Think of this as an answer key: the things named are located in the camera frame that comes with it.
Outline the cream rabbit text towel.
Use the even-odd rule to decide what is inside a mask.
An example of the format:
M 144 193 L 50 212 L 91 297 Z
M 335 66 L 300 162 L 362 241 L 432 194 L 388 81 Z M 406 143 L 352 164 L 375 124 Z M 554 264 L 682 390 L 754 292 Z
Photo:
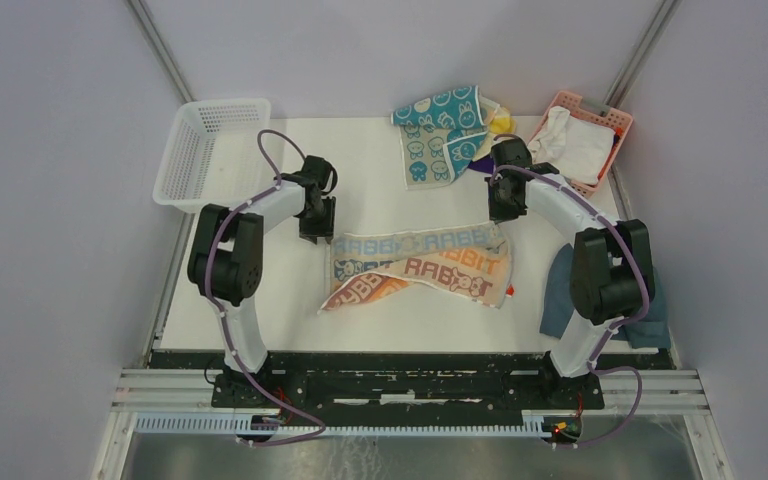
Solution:
M 382 235 L 344 234 L 330 245 L 322 312 L 370 304 L 414 285 L 498 308 L 512 275 L 510 242 L 493 222 Z

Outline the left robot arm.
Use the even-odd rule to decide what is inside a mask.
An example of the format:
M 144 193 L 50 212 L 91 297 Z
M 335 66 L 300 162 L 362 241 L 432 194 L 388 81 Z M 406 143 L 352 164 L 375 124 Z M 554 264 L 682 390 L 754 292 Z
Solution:
M 208 204 L 199 214 L 187 264 L 187 277 L 217 316 L 225 364 L 241 373 L 238 396 L 253 407 L 273 397 L 273 378 L 260 371 L 268 350 L 262 338 L 254 295 L 264 273 L 264 242 L 284 221 L 299 221 L 299 237 L 317 244 L 334 236 L 338 181 L 327 160 L 307 156 L 295 173 L 235 209 Z

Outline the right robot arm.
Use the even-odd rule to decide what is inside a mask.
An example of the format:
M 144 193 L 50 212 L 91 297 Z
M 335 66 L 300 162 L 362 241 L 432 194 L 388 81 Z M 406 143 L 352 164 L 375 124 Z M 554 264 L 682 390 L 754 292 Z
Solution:
M 522 138 L 499 134 L 488 184 L 494 222 L 536 213 L 572 247 L 568 291 L 573 312 L 537 382 L 540 400 L 562 408 L 578 393 L 575 378 L 595 373 L 607 341 L 645 317 L 654 297 L 649 233 L 639 220 L 616 220 L 579 194 L 550 163 L 535 163 Z

